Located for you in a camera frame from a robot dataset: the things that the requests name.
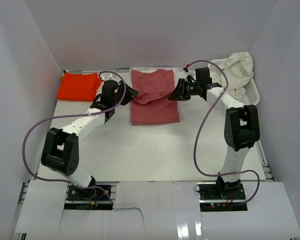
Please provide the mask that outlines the pink t-shirt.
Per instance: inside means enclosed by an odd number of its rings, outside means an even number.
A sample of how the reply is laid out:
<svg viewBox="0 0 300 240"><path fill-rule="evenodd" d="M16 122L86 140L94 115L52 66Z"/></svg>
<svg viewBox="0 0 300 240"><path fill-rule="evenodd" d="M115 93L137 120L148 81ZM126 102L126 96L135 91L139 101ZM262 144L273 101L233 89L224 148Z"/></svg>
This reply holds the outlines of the pink t-shirt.
<svg viewBox="0 0 300 240"><path fill-rule="evenodd" d="M139 92L130 103L130 121L134 126L164 125L180 122L178 103L168 100L175 89L173 70L131 71L132 88Z"/></svg>

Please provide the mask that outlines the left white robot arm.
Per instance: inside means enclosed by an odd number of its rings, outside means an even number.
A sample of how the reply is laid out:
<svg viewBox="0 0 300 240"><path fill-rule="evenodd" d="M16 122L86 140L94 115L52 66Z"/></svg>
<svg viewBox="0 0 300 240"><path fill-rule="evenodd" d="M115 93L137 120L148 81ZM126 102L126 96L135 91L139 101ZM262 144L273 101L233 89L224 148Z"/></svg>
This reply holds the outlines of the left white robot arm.
<svg viewBox="0 0 300 240"><path fill-rule="evenodd" d="M62 127L48 130L41 156L41 164L64 176L78 186L78 193L89 200L95 196L95 180L79 167L80 141L97 127L105 124L115 113L115 106L125 106L139 92L123 81L107 80L85 116Z"/></svg>

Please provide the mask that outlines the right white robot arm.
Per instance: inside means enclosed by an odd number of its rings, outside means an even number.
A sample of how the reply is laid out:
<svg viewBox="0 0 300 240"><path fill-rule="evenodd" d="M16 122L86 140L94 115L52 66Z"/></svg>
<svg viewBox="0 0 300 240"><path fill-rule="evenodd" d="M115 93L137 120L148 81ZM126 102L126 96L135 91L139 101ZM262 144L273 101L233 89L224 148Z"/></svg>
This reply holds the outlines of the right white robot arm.
<svg viewBox="0 0 300 240"><path fill-rule="evenodd" d="M225 113L224 140L227 144L225 160L217 174L216 195L226 200L241 184L243 163L250 149L260 139L257 107L244 105L230 96L221 84L213 82L208 67L195 69L195 76L179 78L170 101L188 101L199 96Z"/></svg>

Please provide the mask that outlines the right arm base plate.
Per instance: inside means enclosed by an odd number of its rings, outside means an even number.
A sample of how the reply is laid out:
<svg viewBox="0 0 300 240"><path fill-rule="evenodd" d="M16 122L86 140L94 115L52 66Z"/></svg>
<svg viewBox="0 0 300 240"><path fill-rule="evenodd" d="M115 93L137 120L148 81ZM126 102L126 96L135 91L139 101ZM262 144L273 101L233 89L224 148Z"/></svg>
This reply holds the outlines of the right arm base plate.
<svg viewBox="0 0 300 240"><path fill-rule="evenodd" d="M215 183L201 183L194 187L199 195L200 211L204 212L245 212L248 210L243 185L221 193Z"/></svg>

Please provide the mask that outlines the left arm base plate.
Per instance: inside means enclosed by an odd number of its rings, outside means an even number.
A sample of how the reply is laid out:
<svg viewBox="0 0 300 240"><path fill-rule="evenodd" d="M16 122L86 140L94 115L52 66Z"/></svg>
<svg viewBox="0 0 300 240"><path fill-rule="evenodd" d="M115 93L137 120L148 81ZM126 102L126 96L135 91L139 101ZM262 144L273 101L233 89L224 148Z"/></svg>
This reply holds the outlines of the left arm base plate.
<svg viewBox="0 0 300 240"><path fill-rule="evenodd" d="M65 210L111 211L113 204L99 188L79 189L70 185L64 203Z"/></svg>

